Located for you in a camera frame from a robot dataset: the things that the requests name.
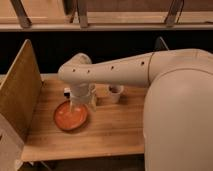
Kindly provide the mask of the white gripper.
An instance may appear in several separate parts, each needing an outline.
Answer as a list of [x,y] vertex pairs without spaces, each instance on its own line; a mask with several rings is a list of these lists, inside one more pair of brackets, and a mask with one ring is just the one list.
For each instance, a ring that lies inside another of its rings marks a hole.
[[74,106],[73,104],[89,104],[93,111],[97,109],[97,97],[95,95],[94,84],[79,84],[75,86],[65,87],[64,96],[70,100],[69,112],[73,115]]

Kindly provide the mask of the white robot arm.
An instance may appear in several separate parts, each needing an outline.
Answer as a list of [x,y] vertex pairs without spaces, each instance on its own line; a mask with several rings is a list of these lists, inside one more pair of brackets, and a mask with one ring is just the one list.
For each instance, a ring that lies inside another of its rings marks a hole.
[[90,83],[146,87],[145,171],[213,171],[212,53],[155,51],[97,64],[79,53],[58,75],[77,101]]

